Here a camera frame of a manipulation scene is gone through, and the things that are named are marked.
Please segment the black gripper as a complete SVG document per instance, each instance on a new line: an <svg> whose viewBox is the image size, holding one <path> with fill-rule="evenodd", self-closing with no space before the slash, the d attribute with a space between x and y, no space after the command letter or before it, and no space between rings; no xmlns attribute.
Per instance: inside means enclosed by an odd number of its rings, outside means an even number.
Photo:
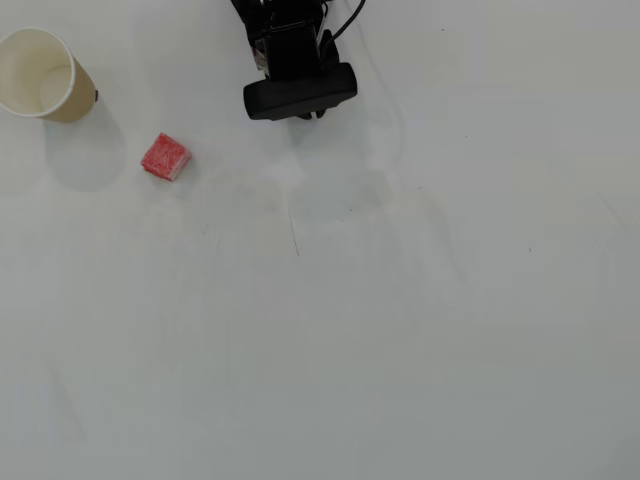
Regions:
<svg viewBox="0 0 640 480"><path fill-rule="evenodd" d="M253 23L253 59L267 79L316 77L338 64L337 47L328 42L331 36L323 20L257 21ZM316 118L325 114L325 109L317 111ZM298 118L311 120L312 115Z"/></svg>

